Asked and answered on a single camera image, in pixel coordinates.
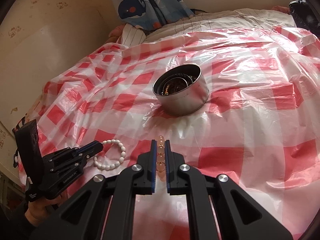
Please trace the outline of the left hand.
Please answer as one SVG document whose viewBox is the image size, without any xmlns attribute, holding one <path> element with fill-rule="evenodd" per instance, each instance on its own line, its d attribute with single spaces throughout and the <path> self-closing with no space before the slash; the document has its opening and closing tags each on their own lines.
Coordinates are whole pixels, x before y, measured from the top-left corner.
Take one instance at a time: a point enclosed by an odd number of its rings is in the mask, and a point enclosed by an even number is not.
<svg viewBox="0 0 320 240">
<path fill-rule="evenodd" d="M 48 200 L 40 198 L 34 202 L 28 203 L 28 209 L 25 212 L 25 217 L 33 226 L 39 226 L 50 215 L 47 207 L 57 204 L 60 206 L 68 199 L 67 193 L 59 195 L 57 198 Z"/>
</svg>

